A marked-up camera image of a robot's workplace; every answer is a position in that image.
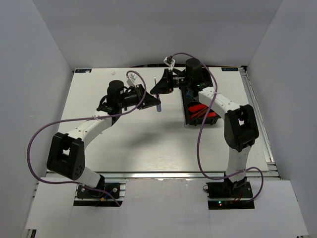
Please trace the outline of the blue red screwdriver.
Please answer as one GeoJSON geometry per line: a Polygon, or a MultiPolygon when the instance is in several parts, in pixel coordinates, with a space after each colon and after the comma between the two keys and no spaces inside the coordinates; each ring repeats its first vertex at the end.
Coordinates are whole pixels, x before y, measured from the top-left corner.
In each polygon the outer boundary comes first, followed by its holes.
{"type": "MultiPolygon", "coordinates": [[[[155,97],[156,99],[158,99],[160,101],[160,97],[159,97],[159,94],[155,94],[155,97]]],[[[157,108],[157,112],[160,113],[162,111],[161,109],[161,104],[158,104],[156,105],[156,108],[157,108]]]]}
{"type": "Polygon", "coordinates": [[[191,96],[188,92],[186,92],[186,97],[190,98],[191,100],[195,100],[195,98],[191,96]]]}

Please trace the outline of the large red black utility knife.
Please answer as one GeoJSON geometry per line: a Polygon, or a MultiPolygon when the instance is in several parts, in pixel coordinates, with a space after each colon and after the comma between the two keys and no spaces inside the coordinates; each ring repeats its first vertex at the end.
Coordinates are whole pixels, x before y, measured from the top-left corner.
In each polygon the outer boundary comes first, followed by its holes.
{"type": "Polygon", "coordinates": [[[191,115],[191,119],[199,117],[203,112],[205,112],[208,107],[204,104],[195,104],[188,108],[191,115]]]}

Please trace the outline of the red black utility knife small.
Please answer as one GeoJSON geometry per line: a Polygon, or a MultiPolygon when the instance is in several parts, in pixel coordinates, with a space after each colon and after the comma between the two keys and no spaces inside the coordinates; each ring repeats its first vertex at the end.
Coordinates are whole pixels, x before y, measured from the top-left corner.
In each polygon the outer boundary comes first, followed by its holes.
{"type": "Polygon", "coordinates": [[[217,114],[215,112],[209,112],[207,118],[215,118],[217,114]]]}

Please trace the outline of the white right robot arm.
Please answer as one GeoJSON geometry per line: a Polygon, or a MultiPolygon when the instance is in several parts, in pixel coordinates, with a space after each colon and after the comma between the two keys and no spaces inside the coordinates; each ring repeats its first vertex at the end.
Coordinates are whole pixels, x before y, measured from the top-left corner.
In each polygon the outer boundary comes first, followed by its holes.
{"type": "Polygon", "coordinates": [[[222,180],[224,193],[231,198],[241,193],[246,183],[248,154],[259,136],[258,125],[251,105],[237,104],[219,94],[218,84],[212,73],[196,58],[186,60],[185,69],[174,69],[172,56],[163,61],[168,68],[161,80],[150,91],[151,94],[169,94],[174,88],[186,89],[199,103],[206,105],[224,121],[224,139],[229,146],[228,166],[222,180]]]}

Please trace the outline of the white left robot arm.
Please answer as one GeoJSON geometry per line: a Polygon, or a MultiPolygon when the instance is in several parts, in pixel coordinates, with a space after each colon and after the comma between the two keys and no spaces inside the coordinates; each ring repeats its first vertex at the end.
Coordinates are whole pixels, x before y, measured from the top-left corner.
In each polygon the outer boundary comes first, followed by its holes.
{"type": "Polygon", "coordinates": [[[124,109],[136,106],[142,110],[159,104],[160,100],[141,84],[125,87],[120,80],[111,81],[91,120],[67,133],[58,132],[53,136],[47,169],[87,186],[94,198],[101,197],[105,191],[105,178],[85,165],[86,147],[113,126],[124,109]]]}

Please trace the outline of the black middle storage bin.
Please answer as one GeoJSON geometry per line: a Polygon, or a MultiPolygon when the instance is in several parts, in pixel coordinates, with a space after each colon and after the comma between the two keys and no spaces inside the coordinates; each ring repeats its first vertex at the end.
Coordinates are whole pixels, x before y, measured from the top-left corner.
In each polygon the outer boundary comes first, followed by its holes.
{"type": "Polygon", "coordinates": [[[198,102],[198,97],[194,97],[186,88],[181,89],[182,99],[185,103],[198,102]]]}

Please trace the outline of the black storage bin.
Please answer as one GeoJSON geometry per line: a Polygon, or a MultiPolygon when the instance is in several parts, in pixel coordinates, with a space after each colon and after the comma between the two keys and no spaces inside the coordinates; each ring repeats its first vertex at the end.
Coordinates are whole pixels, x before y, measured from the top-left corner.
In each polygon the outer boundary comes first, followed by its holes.
{"type": "MultiPolygon", "coordinates": [[[[195,104],[201,104],[201,103],[199,103],[199,102],[185,103],[183,101],[183,110],[184,110],[185,124],[186,125],[197,126],[197,125],[201,125],[203,122],[204,116],[205,116],[207,111],[203,112],[199,117],[191,119],[191,115],[188,111],[188,108],[192,105],[195,105],[195,104]]],[[[213,125],[218,121],[218,119],[220,119],[220,116],[218,114],[215,118],[206,118],[205,124],[213,125]]]]}
{"type": "Polygon", "coordinates": [[[202,68],[202,75],[203,82],[206,83],[209,87],[213,87],[211,75],[205,67],[202,68]]]}
{"type": "Polygon", "coordinates": [[[198,97],[194,97],[186,88],[181,89],[182,99],[185,103],[198,102],[198,97]]]}

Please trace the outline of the black near storage bin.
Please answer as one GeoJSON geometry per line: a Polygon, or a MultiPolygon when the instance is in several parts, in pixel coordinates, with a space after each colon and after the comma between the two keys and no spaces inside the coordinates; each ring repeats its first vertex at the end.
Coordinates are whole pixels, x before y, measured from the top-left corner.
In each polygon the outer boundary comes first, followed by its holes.
{"type": "MultiPolygon", "coordinates": [[[[185,103],[183,101],[183,110],[184,110],[185,124],[186,125],[197,126],[197,125],[201,125],[203,122],[204,116],[205,116],[207,111],[203,112],[199,117],[191,119],[191,115],[188,111],[188,108],[192,105],[195,105],[195,104],[201,104],[201,103],[199,103],[199,102],[185,103]]],[[[220,119],[220,116],[218,114],[215,118],[206,118],[205,124],[213,125],[218,121],[218,119],[220,119]]]]}

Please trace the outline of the black far storage bin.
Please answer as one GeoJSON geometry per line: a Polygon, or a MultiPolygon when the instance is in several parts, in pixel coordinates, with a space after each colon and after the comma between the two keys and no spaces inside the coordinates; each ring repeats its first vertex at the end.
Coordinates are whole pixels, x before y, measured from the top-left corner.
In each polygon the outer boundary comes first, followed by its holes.
{"type": "Polygon", "coordinates": [[[202,75],[203,82],[206,83],[209,87],[213,87],[211,75],[205,67],[202,68],[202,75]]]}

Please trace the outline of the blue label sticker right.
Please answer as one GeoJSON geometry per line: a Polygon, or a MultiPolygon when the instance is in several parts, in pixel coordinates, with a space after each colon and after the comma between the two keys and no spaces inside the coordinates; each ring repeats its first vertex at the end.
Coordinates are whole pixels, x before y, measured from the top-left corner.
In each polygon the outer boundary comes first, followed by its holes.
{"type": "Polygon", "coordinates": [[[222,71],[239,71],[239,68],[237,67],[222,67],[222,71]]]}

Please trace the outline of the blue label sticker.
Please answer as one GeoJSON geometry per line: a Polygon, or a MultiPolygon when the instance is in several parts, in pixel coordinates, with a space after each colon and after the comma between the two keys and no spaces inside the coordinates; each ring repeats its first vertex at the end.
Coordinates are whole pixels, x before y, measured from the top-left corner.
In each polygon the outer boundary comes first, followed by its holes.
{"type": "Polygon", "coordinates": [[[74,73],[91,73],[92,69],[76,69],[74,73]]]}
{"type": "Polygon", "coordinates": [[[239,71],[239,68],[237,67],[222,67],[222,71],[239,71]]]}

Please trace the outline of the blue label sticker left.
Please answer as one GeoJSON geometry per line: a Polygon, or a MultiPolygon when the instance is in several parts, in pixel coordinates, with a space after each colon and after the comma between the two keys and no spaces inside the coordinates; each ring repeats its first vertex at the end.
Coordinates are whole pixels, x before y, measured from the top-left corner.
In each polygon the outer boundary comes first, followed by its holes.
{"type": "Polygon", "coordinates": [[[76,69],[74,73],[91,73],[92,69],[76,69]]]}

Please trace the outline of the aluminium frame rail front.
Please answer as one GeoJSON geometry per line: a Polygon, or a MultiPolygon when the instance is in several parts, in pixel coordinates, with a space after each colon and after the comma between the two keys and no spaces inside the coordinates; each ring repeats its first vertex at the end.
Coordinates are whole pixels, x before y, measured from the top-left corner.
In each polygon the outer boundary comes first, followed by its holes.
{"type": "MultiPolygon", "coordinates": [[[[264,179],[280,179],[278,171],[262,172],[264,179]]],[[[106,179],[206,179],[201,173],[101,173],[106,179]]],[[[209,177],[220,177],[222,173],[209,173],[209,177]]],[[[246,173],[249,179],[260,179],[260,172],[250,171],[246,173]]],[[[48,178],[61,178],[62,176],[47,172],[48,178]]]]}

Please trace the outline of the aluminium frame rail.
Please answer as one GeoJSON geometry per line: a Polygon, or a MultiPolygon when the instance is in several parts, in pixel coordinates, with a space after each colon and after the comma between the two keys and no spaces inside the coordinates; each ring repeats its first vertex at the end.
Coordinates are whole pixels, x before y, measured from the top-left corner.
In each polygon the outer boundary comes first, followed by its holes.
{"type": "Polygon", "coordinates": [[[276,162],[272,154],[268,135],[264,126],[263,118],[262,118],[258,103],[256,101],[256,97],[252,89],[250,79],[248,77],[247,66],[243,65],[239,67],[239,72],[240,72],[241,79],[245,88],[248,102],[254,108],[255,117],[256,117],[258,130],[259,130],[259,139],[257,139],[257,141],[259,141],[259,144],[261,145],[261,148],[264,153],[265,161],[267,164],[267,172],[265,172],[265,174],[269,176],[270,178],[280,178],[280,174],[278,172],[278,168],[276,166],[276,162]]]}
{"type": "MultiPolygon", "coordinates": [[[[280,179],[278,171],[262,172],[264,179],[280,179]]],[[[206,179],[201,173],[101,173],[106,179],[206,179]]],[[[220,177],[222,173],[209,173],[209,177],[220,177]]],[[[260,179],[260,172],[250,171],[246,173],[249,179],[260,179]]],[[[47,172],[48,178],[61,178],[62,176],[47,172]]]]}

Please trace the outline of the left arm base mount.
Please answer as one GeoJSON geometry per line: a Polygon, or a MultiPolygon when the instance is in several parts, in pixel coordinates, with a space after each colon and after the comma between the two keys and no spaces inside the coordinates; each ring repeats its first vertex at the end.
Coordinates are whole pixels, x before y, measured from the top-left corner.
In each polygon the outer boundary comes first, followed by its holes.
{"type": "Polygon", "coordinates": [[[118,207],[124,198],[124,184],[101,181],[96,188],[87,185],[77,186],[74,206],[82,207],[118,207]]]}

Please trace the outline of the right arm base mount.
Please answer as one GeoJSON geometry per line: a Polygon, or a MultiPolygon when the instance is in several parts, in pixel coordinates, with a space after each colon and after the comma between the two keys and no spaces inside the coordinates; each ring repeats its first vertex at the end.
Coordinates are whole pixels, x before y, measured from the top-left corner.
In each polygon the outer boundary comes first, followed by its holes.
{"type": "Polygon", "coordinates": [[[209,210],[255,209],[252,188],[249,182],[230,191],[224,182],[208,182],[203,186],[207,193],[209,210]]]}

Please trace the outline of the aluminium frame rail right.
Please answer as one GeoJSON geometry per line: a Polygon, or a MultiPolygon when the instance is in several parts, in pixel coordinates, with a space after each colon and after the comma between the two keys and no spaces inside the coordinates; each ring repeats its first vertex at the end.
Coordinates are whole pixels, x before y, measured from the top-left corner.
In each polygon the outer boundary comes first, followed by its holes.
{"type": "Polygon", "coordinates": [[[243,65],[239,67],[239,72],[240,72],[241,79],[245,88],[248,102],[254,108],[255,117],[256,117],[258,130],[259,130],[259,139],[257,139],[257,141],[259,141],[259,144],[261,145],[261,148],[264,153],[265,161],[267,164],[267,172],[265,172],[265,174],[269,176],[270,178],[280,178],[280,174],[278,172],[278,168],[276,166],[276,162],[272,154],[268,135],[264,126],[263,118],[262,118],[258,103],[256,101],[256,97],[252,89],[250,79],[248,77],[247,66],[243,65]]]}

